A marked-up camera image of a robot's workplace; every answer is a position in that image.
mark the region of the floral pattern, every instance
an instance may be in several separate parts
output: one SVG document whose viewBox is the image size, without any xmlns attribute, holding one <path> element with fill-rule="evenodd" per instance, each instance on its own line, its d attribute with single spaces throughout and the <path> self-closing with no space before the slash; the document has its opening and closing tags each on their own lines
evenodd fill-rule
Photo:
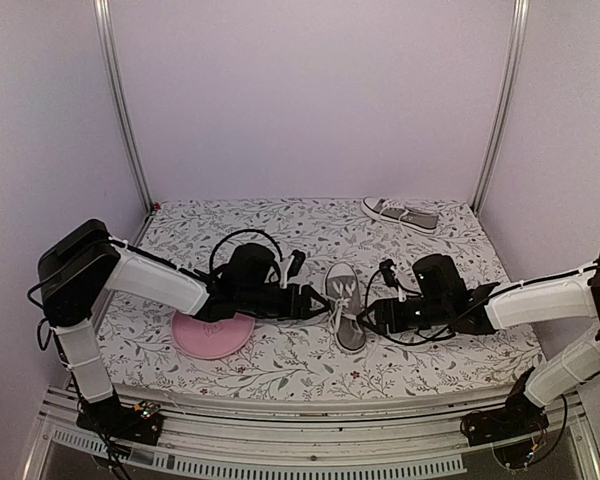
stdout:
<svg viewBox="0 0 600 480">
<path fill-rule="evenodd" d="M 323 291 L 334 262 L 351 264 L 363 285 L 380 261 L 392 258 L 403 283 L 415 287 L 411 265 L 444 253 L 455 260 L 471 288 L 506 281 L 502 264 L 466 203 L 412 202 L 440 213 L 435 235 L 374 221 L 359 200 L 283 199 L 167 202 L 161 205 L 141 247 L 188 269 L 206 271 L 211 249 L 240 228 L 263 229 L 289 254 L 299 249 L 307 260 L 298 278 Z M 220 249 L 218 264 L 245 241 L 238 236 Z M 370 301 L 395 295 L 382 282 Z M 114 382 L 153 389 L 244 399 L 337 400 L 412 397 L 510 384 L 542 359 L 529 326 L 492 336 L 458 335 L 441 343 L 404 348 L 371 333 L 357 355 L 334 343 L 327 315 L 308 321 L 258 321 L 248 343 L 215 361 L 197 360 L 172 342 L 173 310 L 116 294 L 98 332 Z M 399 338 L 411 341 L 413 334 Z"/>
</svg>

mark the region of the white partition panel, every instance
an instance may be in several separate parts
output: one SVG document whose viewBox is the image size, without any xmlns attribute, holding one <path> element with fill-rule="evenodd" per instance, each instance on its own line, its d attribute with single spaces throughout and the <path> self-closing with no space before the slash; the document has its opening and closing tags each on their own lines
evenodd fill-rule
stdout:
<svg viewBox="0 0 600 480">
<path fill-rule="evenodd" d="M 514 279 L 600 249 L 600 2 L 532 2 L 485 230 Z M 549 356 L 590 321 L 539 324 Z M 600 447 L 600 376 L 581 389 Z"/>
<path fill-rule="evenodd" d="M 90 217 L 129 236 L 142 216 L 92 3 L 0 1 L 0 479 L 18 478 L 47 385 L 64 377 L 25 299 L 38 258 Z"/>
<path fill-rule="evenodd" d="M 156 199 L 468 200 L 514 2 L 112 2 Z"/>
</svg>

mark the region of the gray sneaker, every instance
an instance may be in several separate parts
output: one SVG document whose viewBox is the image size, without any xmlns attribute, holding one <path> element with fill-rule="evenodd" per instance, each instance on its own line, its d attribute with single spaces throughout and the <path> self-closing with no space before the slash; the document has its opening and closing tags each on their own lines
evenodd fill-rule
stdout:
<svg viewBox="0 0 600 480">
<path fill-rule="evenodd" d="M 336 263 L 325 277 L 325 293 L 331 303 L 330 321 L 336 343 L 344 353 L 358 353 L 364 348 L 365 333 L 356 321 L 362 311 L 360 284 L 353 268 Z"/>
<path fill-rule="evenodd" d="M 378 221 L 397 223 L 421 233 L 435 233 L 438 214 L 407 206 L 400 200 L 367 197 L 362 200 L 362 211 Z"/>
</svg>

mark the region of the pink disc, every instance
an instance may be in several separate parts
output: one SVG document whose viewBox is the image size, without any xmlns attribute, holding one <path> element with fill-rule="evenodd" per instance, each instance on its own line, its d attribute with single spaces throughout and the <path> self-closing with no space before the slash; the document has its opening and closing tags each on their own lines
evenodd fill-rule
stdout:
<svg viewBox="0 0 600 480">
<path fill-rule="evenodd" d="M 206 323 L 176 312 L 171 333 L 176 346 L 187 355 L 216 360 L 240 350 L 253 332 L 255 319 L 237 313 L 235 317 Z"/>
</svg>

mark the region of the white wall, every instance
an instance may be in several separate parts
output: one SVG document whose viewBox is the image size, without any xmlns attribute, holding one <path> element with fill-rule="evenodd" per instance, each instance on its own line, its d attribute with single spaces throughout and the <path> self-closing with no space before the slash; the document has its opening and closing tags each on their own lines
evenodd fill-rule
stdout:
<svg viewBox="0 0 600 480">
<path fill-rule="evenodd" d="M 90 1 L 0 1 L 0 479 L 12 479 L 49 382 L 41 313 L 25 300 L 41 253 L 90 217 L 142 217 Z"/>
<path fill-rule="evenodd" d="M 112 2 L 153 194 L 469 199 L 513 3 Z"/>
<path fill-rule="evenodd" d="M 531 4 L 522 65 L 482 217 L 514 279 L 600 250 L 600 2 Z M 538 328 L 553 355 L 587 327 Z M 600 446 L 600 376 L 581 389 Z"/>
</svg>

